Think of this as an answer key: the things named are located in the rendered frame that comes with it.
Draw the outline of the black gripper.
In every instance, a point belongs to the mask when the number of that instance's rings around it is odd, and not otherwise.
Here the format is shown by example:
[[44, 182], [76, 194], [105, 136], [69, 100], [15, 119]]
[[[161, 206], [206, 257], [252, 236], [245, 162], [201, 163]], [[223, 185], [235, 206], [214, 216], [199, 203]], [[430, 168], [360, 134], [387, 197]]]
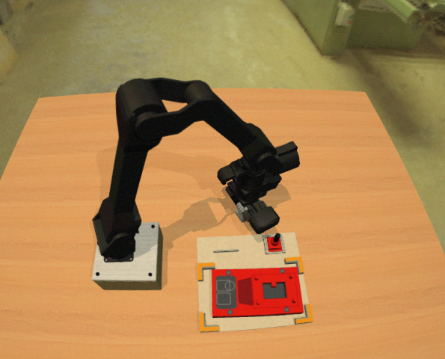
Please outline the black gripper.
[[259, 200], [261, 198], [262, 188], [267, 186], [265, 180], [259, 188], [245, 188], [239, 183], [238, 178], [236, 178], [229, 165], [218, 170], [217, 178], [222, 185], [226, 185], [227, 181], [232, 180], [227, 183], [228, 187], [226, 187], [225, 190], [235, 205], [240, 202], [242, 206], [248, 208], [248, 210], [242, 212], [242, 215], [253, 227], [256, 234], [261, 234], [278, 225], [280, 216], [271, 206], [267, 207], [264, 201]]

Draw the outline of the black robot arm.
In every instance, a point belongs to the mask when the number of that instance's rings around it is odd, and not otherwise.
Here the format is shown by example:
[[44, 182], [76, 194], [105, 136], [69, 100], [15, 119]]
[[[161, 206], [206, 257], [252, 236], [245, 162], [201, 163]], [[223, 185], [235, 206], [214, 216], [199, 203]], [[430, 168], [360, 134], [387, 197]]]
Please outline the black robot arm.
[[[277, 187], [282, 180], [279, 174], [300, 165], [293, 141], [273, 147], [259, 127], [246, 123], [201, 80], [131, 79], [119, 86], [115, 98], [118, 142], [111, 188], [93, 217], [106, 263], [133, 261], [135, 235], [142, 222], [135, 198], [147, 154], [162, 137], [178, 135], [194, 122], [204, 121], [243, 155], [229, 164], [243, 187], [259, 188], [267, 182], [261, 197]], [[162, 100], [188, 105], [168, 112]]]

